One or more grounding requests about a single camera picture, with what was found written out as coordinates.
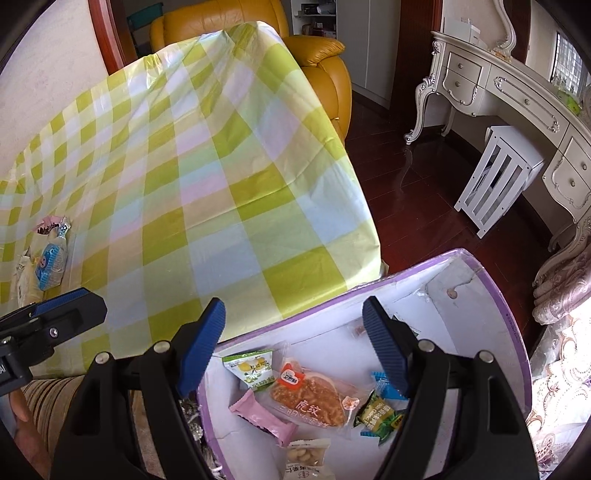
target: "ornate carved leg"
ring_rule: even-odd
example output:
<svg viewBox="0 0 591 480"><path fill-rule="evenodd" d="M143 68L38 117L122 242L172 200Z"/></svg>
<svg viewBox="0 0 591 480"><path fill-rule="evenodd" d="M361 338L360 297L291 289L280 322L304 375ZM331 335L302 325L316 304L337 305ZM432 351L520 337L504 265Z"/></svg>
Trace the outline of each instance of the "ornate carved leg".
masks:
<svg viewBox="0 0 591 480"><path fill-rule="evenodd" d="M404 141L407 145L414 142L421 134L421 131L423 131L427 98L435 92L435 88L435 73L432 73L428 77L425 77L414 91L414 100L417 103L417 122L410 133L404 135Z"/></svg>
<svg viewBox="0 0 591 480"><path fill-rule="evenodd" d="M442 137L445 137L450 132L450 130L452 129L453 118L455 116L456 116L456 109L454 107L452 107L451 110L449 110L449 117L447 118L446 126L441 131L441 136Z"/></svg>
<svg viewBox="0 0 591 480"><path fill-rule="evenodd" d="M437 89L437 80L439 79L439 72L441 71L441 63L443 61L443 43L440 41L433 42L433 62L431 63L431 73L425 77L423 81L417 86L414 91L414 100L417 104L417 122L414 128L404 135L404 141L407 145L414 142L423 130L425 122L425 106L427 98Z"/></svg>
<svg viewBox="0 0 591 480"><path fill-rule="evenodd" d="M553 253L556 251L559 237L572 226L573 222L565 223L564 226L552 236L552 238L550 239L550 243L548 244L548 252Z"/></svg>
<svg viewBox="0 0 591 480"><path fill-rule="evenodd" d="M579 255L587 246L587 239L591 234L591 213L587 213L579 223L577 223L577 231L571 242L563 248L560 252L550 257L544 265L538 270L535 276L534 287L541 285L546 280L546 275L559 263L570 260Z"/></svg>

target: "metal screw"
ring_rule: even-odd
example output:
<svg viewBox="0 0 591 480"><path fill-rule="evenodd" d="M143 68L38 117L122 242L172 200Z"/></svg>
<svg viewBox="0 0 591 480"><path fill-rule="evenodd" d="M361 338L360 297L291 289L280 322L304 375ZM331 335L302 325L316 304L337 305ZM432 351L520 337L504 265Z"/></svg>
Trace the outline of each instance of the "metal screw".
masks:
<svg viewBox="0 0 591 480"><path fill-rule="evenodd" d="M104 365L105 363L107 363L109 361L109 354L107 352L101 352L101 353L97 353L96 357L95 357L95 362L98 363L99 365Z"/></svg>
<svg viewBox="0 0 591 480"><path fill-rule="evenodd" d="M164 352L168 352L168 350L170 350L170 343L167 342L166 340L163 340L162 342L158 342L158 343L156 343L156 345L154 345L154 352L156 352L156 353L164 353Z"/></svg>
<svg viewBox="0 0 591 480"><path fill-rule="evenodd" d="M488 350L482 350L478 353L478 357L486 364L491 364L495 360L495 356Z"/></svg>
<svg viewBox="0 0 591 480"><path fill-rule="evenodd" d="M419 340L418 347L420 350L427 353L435 350L435 344L431 340Z"/></svg>

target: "window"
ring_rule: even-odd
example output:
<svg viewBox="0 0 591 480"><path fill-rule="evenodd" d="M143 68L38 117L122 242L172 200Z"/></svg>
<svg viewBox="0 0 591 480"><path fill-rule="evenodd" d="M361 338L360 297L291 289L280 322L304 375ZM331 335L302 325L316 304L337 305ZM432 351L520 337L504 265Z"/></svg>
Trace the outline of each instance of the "window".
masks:
<svg viewBox="0 0 591 480"><path fill-rule="evenodd" d="M589 72L581 56L573 44L560 33L557 33L556 37L556 54L551 81L579 98L583 89L591 83Z"/></svg>

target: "wooden floor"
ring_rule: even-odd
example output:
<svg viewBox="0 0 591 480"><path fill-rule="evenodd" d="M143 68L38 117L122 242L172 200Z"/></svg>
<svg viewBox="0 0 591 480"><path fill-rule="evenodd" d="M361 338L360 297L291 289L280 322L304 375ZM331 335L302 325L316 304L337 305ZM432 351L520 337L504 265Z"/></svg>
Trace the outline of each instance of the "wooden floor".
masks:
<svg viewBox="0 0 591 480"><path fill-rule="evenodd" d="M473 167L442 138L419 139L405 151L404 133L396 122L353 104L345 144L390 272L465 248L501 289L529 351L541 331L531 316L531 283L549 256L546 245L515 208L479 239L468 216L453 208Z"/></svg>

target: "white stool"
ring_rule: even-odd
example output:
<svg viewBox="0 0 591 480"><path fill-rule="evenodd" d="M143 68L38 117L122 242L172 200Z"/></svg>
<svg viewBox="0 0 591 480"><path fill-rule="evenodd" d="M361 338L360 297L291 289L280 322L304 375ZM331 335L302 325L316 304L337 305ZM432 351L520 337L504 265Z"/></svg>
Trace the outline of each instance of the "white stool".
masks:
<svg viewBox="0 0 591 480"><path fill-rule="evenodd" d="M534 181L544 157L515 127L490 127L486 148L455 205L480 229L482 238Z"/></svg>

